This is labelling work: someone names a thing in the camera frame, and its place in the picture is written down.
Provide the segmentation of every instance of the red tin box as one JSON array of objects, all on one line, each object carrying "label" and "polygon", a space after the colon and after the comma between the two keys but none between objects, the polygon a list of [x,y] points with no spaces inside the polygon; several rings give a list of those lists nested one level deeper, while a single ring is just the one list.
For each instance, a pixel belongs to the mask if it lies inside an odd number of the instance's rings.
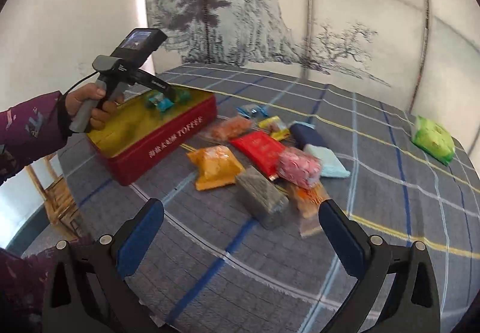
[{"label": "red tin box", "polygon": [[121,105],[102,131],[87,134],[112,176],[128,185],[217,117],[215,96],[190,89],[191,100],[164,113],[145,107],[147,92]]}]

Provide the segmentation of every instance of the gripper handle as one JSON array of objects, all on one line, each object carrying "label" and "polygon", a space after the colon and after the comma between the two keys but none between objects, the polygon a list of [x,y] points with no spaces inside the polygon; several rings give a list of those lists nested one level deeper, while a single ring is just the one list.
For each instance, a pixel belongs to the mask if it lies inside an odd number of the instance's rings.
[{"label": "gripper handle", "polygon": [[[107,92],[107,83],[103,80],[97,80],[95,85],[100,89],[103,89]],[[116,88],[112,91],[111,95],[108,97],[108,100],[115,100],[120,96],[129,85],[127,83],[120,82]],[[101,106],[104,103],[102,100],[85,100],[80,106],[77,114],[73,118],[70,124],[70,130],[73,132],[89,132],[90,131],[90,117],[92,115],[92,109]]]}]

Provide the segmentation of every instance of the gray package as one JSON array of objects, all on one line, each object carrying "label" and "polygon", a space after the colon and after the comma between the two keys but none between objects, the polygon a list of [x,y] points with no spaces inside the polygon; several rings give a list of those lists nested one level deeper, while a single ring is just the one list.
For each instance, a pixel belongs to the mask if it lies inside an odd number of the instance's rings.
[{"label": "gray package", "polygon": [[240,201],[265,229],[275,229],[288,220],[289,199],[253,166],[237,175],[236,181]]}]

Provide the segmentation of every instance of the ink painting backdrop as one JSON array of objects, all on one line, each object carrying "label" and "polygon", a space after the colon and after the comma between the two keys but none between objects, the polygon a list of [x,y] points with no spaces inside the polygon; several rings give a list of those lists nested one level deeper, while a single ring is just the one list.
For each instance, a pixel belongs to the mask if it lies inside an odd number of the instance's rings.
[{"label": "ink painting backdrop", "polygon": [[330,83],[443,124],[469,151],[480,126],[480,7],[475,0],[146,0],[169,39],[158,72],[188,62],[268,70]]}]

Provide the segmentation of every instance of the hand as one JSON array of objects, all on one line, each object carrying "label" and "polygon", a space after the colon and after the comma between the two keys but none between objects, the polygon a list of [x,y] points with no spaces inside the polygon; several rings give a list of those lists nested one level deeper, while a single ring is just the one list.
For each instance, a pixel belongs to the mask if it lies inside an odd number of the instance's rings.
[{"label": "hand", "polygon": [[[105,90],[100,89],[94,83],[88,83],[81,88],[69,93],[65,98],[65,107],[68,115],[73,118],[80,106],[87,99],[101,100],[105,96]],[[102,130],[105,127],[105,122],[111,117],[112,113],[117,110],[117,104],[123,103],[123,95],[120,95],[115,101],[105,101],[102,109],[92,109],[92,117],[90,124],[95,130]]]}]

